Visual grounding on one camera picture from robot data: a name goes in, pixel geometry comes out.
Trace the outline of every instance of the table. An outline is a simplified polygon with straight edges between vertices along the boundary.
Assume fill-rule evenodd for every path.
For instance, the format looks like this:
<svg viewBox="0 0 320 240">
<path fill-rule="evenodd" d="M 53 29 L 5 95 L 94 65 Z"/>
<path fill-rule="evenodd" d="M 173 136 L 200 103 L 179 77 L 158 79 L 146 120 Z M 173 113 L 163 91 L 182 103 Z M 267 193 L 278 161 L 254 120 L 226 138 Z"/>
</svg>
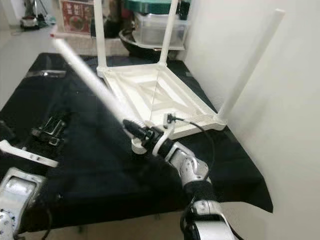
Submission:
<svg viewBox="0 0 320 240">
<path fill-rule="evenodd" d="M 95 57 L 83 59 L 96 69 Z M 108 57 L 107 61 L 108 66 L 152 63 L 126 56 Z M 168 61 L 168 67 L 214 109 L 182 61 Z M 64 133 L 67 143 L 55 159 L 59 166 L 46 173 L 47 184 L 39 201 L 25 214 L 22 231 L 46 229 L 46 208 L 52 212 L 53 228 L 182 210 L 186 201 L 176 171 L 150 154 L 133 154 L 121 126 L 59 54 L 41 53 L 30 71 L 48 69 L 66 70 L 66 75 L 25 77 L 0 112 L 0 120 L 23 142 L 31 128 L 39 126 L 52 111 L 62 107 L 71 111 Z M 232 132 L 226 127 L 208 133 L 215 141 L 216 162 L 210 178 L 219 201 L 246 202 L 272 212 L 265 180 Z M 211 160 L 203 133 L 179 142 L 199 159 Z M 0 158 L 0 166 L 0 178 L 12 166 L 31 172 L 39 167 L 10 155 Z"/>
</svg>

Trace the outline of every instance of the white bracket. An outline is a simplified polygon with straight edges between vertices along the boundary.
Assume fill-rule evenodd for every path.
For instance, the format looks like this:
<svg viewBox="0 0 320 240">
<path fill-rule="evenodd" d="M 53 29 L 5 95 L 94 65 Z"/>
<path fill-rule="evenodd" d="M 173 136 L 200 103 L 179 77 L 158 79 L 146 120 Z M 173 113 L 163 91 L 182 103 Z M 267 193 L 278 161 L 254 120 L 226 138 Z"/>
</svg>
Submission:
<svg viewBox="0 0 320 240">
<path fill-rule="evenodd" d="M 15 167 L 7 171 L 0 183 L 0 231 L 4 231 L 5 236 L 16 236 L 19 233 L 25 209 L 36 202 L 45 182 L 44 176 L 30 174 Z M 8 217 L 10 221 L 3 221 L 3 218 Z"/>
<path fill-rule="evenodd" d="M 58 166 L 57 161 L 11 146 L 7 140 L 0 141 L 0 150 L 4 153 L 12 154 L 39 164 L 47 165 L 52 168 Z"/>
</svg>

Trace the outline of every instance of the cable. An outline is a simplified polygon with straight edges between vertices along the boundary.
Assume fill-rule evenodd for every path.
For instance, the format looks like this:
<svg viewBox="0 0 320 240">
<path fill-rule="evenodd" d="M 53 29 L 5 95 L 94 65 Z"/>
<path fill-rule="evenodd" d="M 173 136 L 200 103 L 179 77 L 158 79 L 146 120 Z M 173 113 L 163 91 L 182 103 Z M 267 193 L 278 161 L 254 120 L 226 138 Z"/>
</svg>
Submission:
<svg viewBox="0 0 320 240">
<path fill-rule="evenodd" d="M 51 232 L 51 226 L 52 226 L 52 214 L 51 214 L 51 211 L 49 208 L 47 208 L 46 210 L 46 214 L 48 216 L 48 227 L 47 227 L 47 230 L 45 231 L 45 234 L 43 235 L 43 237 L 41 238 L 41 240 L 46 240 L 48 235 L 50 234 Z"/>
<path fill-rule="evenodd" d="M 200 129 L 200 130 L 204 133 L 205 137 L 206 137 L 206 138 L 208 139 L 208 141 L 210 142 L 210 144 L 211 144 L 211 154 L 212 154 L 212 155 L 211 155 L 211 158 L 212 158 L 212 160 L 211 160 L 211 165 L 210 165 L 210 167 L 208 168 L 208 172 L 206 173 L 206 175 L 205 175 L 204 178 L 203 178 L 203 181 L 206 181 L 206 180 L 208 179 L 209 174 L 210 174 L 210 172 L 212 171 L 213 166 L 214 166 L 214 163 L 215 163 L 215 142 L 214 142 L 214 140 L 213 140 L 212 137 L 207 133 L 207 131 L 203 129 L 203 127 L 199 126 L 198 124 L 196 124 L 196 123 L 194 123 L 194 122 L 192 122 L 192 121 L 187 121 L 187 120 L 185 120 L 185 119 L 183 119 L 183 118 L 179 118 L 179 117 L 175 117 L 175 116 L 171 116 L 169 120 L 178 120 L 178 121 L 182 121 L 182 122 L 185 122 L 185 123 L 188 123 L 188 124 L 191 124 L 191 125 L 197 127 L 198 129 Z M 196 195 L 193 196 L 192 200 L 190 201 L 190 203 L 188 204 L 188 206 L 186 206 L 186 208 L 184 209 L 184 211 L 183 211 L 183 213 L 182 213 L 182 215 L 181 215 L 181 217 L 180 217 L 180 230 L 181 230 L 181 232 L 183 232 L 183 233 L 185 232 L 185 219 L 186 219 L 187 213 L 188 213 L 189 209 L 191 208 L 191 206 L 194 204 L 195 200 L 196 200 Z"/>
<path fill-rule="evenodd" d="M 231 231 L 232 231 L 233 235 L 235 235 L 237 239 L 239 239 L 239 240 L 244 240 L 244 239 L 243 239 L 241 236 L 239 236 L 239 234 L 232 228 L 232 226 L 230 225 L 230 223 L 229 223 L 229 226 L 230 226 L 230 228 L 231 228 Z"/>
</svg>

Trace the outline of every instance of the floor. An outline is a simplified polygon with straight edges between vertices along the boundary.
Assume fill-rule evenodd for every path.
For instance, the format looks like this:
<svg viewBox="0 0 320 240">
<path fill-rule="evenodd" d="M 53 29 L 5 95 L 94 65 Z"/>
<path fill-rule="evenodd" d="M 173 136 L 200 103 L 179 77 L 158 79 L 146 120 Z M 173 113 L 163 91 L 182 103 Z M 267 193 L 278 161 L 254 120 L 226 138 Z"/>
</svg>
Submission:
<svg viewBox="0 0 320 240">
<path fill-rule="evenodd" d="M 0 32 L 0 110 L 42 52 L 55 53 L 51 44 L 52 28 L 12 35 Z M 233 206 L 225 203 L 223 207 Z M 151 215 L 122 221 L 66 227 L 51 231 L 48 240 L 182 240 L 180 212 Z M 226 211 L 233 216 L 234 211 Z M 25 233 L 26 240 L 39 240 L 44 232 Z"/>
</svg>

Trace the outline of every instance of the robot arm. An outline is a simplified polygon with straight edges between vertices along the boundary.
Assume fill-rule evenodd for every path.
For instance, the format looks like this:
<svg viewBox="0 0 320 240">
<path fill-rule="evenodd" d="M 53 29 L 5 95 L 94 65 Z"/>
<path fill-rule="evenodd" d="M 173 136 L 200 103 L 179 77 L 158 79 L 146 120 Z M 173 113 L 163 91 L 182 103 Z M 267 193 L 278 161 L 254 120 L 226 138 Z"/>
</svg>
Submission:
<svg viewBox="0 0 320 240">
<path fill-rule="evenodd" d="M 179 142 L 173 142 L 156 127 L 140 127 L 128 120 L 125 129 L 139 138 L 141 145 L 160 155 L 175 168 L 181 178 L 186 197 L 191 206 L 186 209 L 186 226 L 182 226 L 185 240 L 234 240 L 207 173 L 208 165 Z"/>
<path fill-rule="evenodd" d="M 14 146 L 6 140 L 0 141 L 0 151 L 43 164 L 56 167 L 58 162 Z M 46 178 L 30 174 L 12 167 L 0 184 L 0 239 L 13 240 L 18 236 L 25 210 L 31 207 L 38 197 Z"/>
</svg>

